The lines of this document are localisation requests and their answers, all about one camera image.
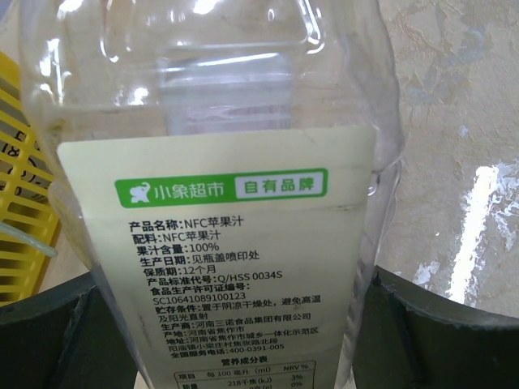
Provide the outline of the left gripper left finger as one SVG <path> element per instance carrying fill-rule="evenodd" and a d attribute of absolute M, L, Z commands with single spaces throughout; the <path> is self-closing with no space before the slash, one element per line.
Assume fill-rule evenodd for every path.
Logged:
<path fill-rule="evenodd" d="M 132 388 L 136 375 L 88 273 L 1 308 L 3 388 Z"/>

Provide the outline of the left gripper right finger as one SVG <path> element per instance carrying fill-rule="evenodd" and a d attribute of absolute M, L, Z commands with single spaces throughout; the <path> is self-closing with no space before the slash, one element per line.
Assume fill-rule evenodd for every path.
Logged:
<path fill-rule="evenodd" d="M 377 267 L 353 361 L 358 388 L 516 388 L 518 320 Z"/>

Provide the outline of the clear plastic bottle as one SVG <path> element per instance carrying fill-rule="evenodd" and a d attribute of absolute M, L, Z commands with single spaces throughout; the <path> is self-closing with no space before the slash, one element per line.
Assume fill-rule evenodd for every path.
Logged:
<path fill-rule="evenodd" d="M 344 388 L 394 206 L 376 1 L 22 1 L 50 201 L 151 388 Z"/>

